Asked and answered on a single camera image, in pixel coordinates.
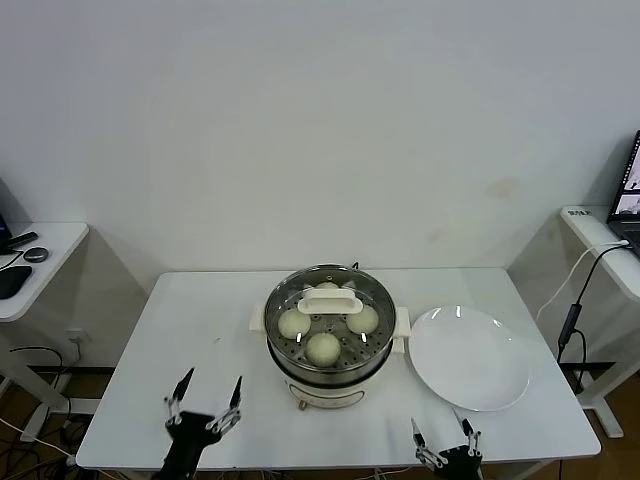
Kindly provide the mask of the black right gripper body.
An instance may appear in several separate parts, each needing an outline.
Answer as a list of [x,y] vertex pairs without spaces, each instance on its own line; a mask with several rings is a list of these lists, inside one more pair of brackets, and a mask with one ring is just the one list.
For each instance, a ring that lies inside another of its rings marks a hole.
[[447,480],[481,480],[482,455],[468,445],[442,450],[434,474]]

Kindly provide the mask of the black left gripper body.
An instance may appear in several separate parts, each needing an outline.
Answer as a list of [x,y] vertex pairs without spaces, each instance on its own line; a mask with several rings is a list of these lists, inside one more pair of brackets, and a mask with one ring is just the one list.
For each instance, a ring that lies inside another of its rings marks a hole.
[[171,439],[167,459],[199,459],[205,448],[217,444],[222,435],[208,425],[212,415],[183,411],[165,422]]

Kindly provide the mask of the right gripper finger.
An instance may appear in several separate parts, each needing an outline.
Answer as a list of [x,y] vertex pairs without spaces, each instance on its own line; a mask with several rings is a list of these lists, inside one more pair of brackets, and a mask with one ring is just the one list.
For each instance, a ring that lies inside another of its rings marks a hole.
[[436,467],[441,466],[441,461],[438,455],[432,452],[426,444],[419,427],[414,418],[411,418],[412,438],[416,447],[415,456],[417,460],[430,470],[434,470]]
[[459,414],[455,408],[453,408],[452,411],[456,420],[459,423],[460,428],[462,429],[464,436],[467,439],[468,455],[473,457],[481,457],[482,454],[479,449],[479,440],[481,437],[481,432],[479,430],[476,430],[471,425],[470,421],[466,417],[463,417],[461,414]]

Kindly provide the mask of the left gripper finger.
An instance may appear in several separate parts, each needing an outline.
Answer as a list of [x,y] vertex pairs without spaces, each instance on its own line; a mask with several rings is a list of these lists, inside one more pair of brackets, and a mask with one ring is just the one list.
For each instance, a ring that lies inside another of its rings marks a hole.
[[176,384],[173,393],[164,398],[168,410],[168,419],[165,421],[166,427],[179,425],[182,422],[181,402],[191,382],[194,370],[194,367],[189,369],[185,376]]
[[206,430],[212,434],[227,434],[241,419],[240,402],[243,377],[236,382],[229,406],[220,415],[206,424]]

